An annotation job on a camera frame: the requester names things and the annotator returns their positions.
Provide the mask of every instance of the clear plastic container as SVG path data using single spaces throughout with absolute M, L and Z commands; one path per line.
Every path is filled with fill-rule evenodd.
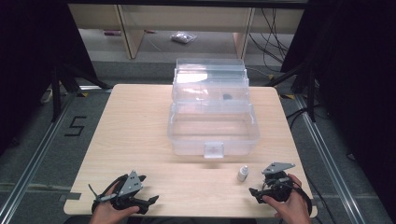
M 177 60 L 168 137 L 177 155 L 247 155 L 260 138 L 242 60 Z

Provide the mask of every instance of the human hand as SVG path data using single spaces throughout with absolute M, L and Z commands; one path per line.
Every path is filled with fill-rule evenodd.
M 106 195 L 111 194 L 113 189 L 116 187 L 114 185 L 107 192 Z M 92 218 L 90 220 L 90 224 L 117 224 L 124 218 L 135 214 L 139 211 L 138 206 L 132 206 L 129 208 L 125 208 L 123 210 L 117 210 L 113 207 L 110 201 L 105 203 L 99 203 L 95 210 L 93 211 Z
M 295 176 L 288 174 L 290 179 L 301 186 L 301 181 Z M 303 197 L 295 190 L 292 190 L 288 200 L 285 203 L 277 202 L 275 199 L 269 196 L 262 196 L 262 199 L 275 208 L 277 213 L 275 217 L 283 218 L 288 224 L 305 224 L 311 223 L 311 218 L 309 218 L 308 209 L 306 201 Z

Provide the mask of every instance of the light wood tabletop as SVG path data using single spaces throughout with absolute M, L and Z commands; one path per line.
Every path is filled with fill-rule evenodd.
M 273 161 L 294 163 L 286 173 L 296 175 L 312 199 L 299 154 L 285 113 L 274 88 L 250 87 L 261 138 L 246 156 L 205 159 L 178 156 L 167 137 L 172 104 L 171 85 L 119 84 L 111 92 L 91 144 L 67 200 L 69 215 L 91 213 L 94 195 L 117 177 L 136 170 L 146 175 L 135 197 L 148 200 L 159 195 L 146 216 L 150 217 L 273 217 L 268 204 L 258 204 L 249 188 L 260 189 L 262 170 Z M 249 174 L 240 182 L 236 176 L 247 165 Z M 311 217 L 317 214 L 314 206 Z

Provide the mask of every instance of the small bottle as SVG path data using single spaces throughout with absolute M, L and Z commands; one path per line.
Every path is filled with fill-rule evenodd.
M 247 177 L 248 177 L 248 167 L 245 165 L 242 166 L 241 169 L 239 169 L 237 178 L 239 181 L 244 182 L 247 179 Z

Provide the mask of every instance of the plastic bag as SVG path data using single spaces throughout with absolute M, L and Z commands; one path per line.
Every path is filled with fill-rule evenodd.
M 194 40 L 197 36 L 188 32 L 176 32 L 172 34 L 171 39 L 178 43 L 187 44 Z

